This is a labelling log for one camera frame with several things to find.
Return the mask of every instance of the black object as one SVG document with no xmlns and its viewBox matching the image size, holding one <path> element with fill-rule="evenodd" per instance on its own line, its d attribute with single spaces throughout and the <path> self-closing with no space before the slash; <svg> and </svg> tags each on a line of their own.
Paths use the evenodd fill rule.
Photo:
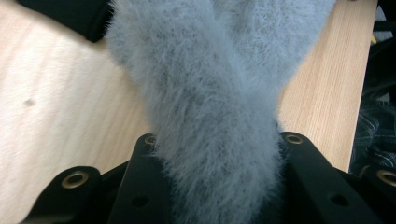
<svg viewBox="0 0 396 224">
<path fill-rule="evenodd" d="M 376 21 L 374 31 L 392 31 L 393 37 L 370 47 L 349 166 L 353 175 L 366 165 L 396 168 L 396 1 L 379 5 L 387 20 Z M 386 94 L 389 102 L 381 99 Z"/>
<path fill-rule="evenodd" d="M 21 5 L 62 23 L 91 42 L 106 32 L 112 8 L 109 0 L 17 0 Z"/>
<path fill-rule="evenodd" d="M 281 135 L 288 160 L 285 223 L 393 223 L 395 170 L 367 167 L 357 178 L 331 167 L 306 137 Z M 150 134 L 140 137 L 130 162 L 100 181 L 90 167 L 60 173 L 22 223 L 172 223 L 171 181 L 163 177 L 161 162 L 149 155 L 153 142 Z"/>
</svg>

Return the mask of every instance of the metal grommet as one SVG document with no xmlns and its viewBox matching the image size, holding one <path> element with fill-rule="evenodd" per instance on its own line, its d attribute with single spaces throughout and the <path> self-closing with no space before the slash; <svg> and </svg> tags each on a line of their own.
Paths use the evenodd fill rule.
<svg viewBox="0 0 396 224">
<path fill-rule="evenodd" d="M 86 172 L 75 171 L 62 181 L 64 189 L 75 189 L 87 182 L 90 175 Z"/>
<path fill-rule="evenodd" d="M 145 138 L 145 143 L 151 146 L 155 145 L 155 137 L 154 135 L 149 135 L 148 137 Z"/>
<path fill-rule="evenodd" d="M 376 176 L 385 183 L 396 187 L 396 174 L 394 174 L 393 172 L 379 170 L 376 172 Z"/>
<path fill-rule="evenodd" d="M 303 139 L 301 137 L 294 134 L 286 135 L 285 140 L 296 145 L 301 144 L 303 142 Z"/>
</svg>

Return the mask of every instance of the screw hole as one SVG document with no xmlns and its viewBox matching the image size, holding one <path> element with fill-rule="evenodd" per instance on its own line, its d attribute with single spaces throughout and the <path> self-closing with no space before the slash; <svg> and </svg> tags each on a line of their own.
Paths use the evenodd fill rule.
<svg viewBox="0 0 396 224">
<path fill-rule="evenodd" d="M 383 182 L 385 182 L 393 187 L 396 187 L 396 174 L 394 174 L 393 172 L 389 172 L 386 170 L 379 170 L 376 173 L 376 176 Z"/>
<path fill-rule="evenodd" d="M 149 203 L 149 197 L 137 196 L 132 199 L 132 206 L 134 207 L 144 207 Z"/>
<path fill-rule="evenodd" d="M 88 177 L 89 177 L 88 173 L 82 171 L 75 171 L 64 178 L 64 180 L 62 181 L 62 187 L 64 187 L 64 189 L 78 188 L 79 186 L 87 182 Z"/>
<path fill-rule="evenodd" d="M 155 145 L 155 137 L 153 135 L 150 135 L 145 138 L 145 143 L 151 146 Z"/>
<path fill-rule="evenodd" d="M 303 142 L 303 139 L 301 137 L 296 136 L 294 134 L 286 135 L 285 140 L 296 145 L 301 144 Z"/>
<path fill-rule="evenodd" d="M 338 206 L 347 207 L 349 206 L 349 201 L 343 195 L 339 193 L 332 193 L 329 195 L 329 199 L 332 203 L 337 204 Z"/>
</svg>

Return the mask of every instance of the faux fur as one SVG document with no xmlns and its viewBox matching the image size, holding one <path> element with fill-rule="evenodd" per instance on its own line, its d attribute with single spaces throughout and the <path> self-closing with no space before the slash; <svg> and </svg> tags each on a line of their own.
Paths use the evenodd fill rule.
<svg viewBox="0 0 396 224">
<path fill-rule="evenodd" d="M 175 223 L 250 223 L 276 199 L 277 96 L 333 2 L 113 2 L 106 39 L 140 85 Z"/>
</svg>

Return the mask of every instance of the wooden table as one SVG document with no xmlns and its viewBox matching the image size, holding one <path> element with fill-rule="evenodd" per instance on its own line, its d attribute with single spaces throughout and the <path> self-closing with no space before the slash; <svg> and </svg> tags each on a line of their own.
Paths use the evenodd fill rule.
<svg viewBox="0 0 396 224">
<path fill-rule="evenodd" d="M 280 99 L 286 131 L 308 136 L 347 170 L 375 0 L 339 0 Z M 0 2 L 0 223 L 21 221 L 61 171 L 102 173 L 127 161 L 149 130 L 137 87 L 93 44 L 56 21 Z"/>
</svg>

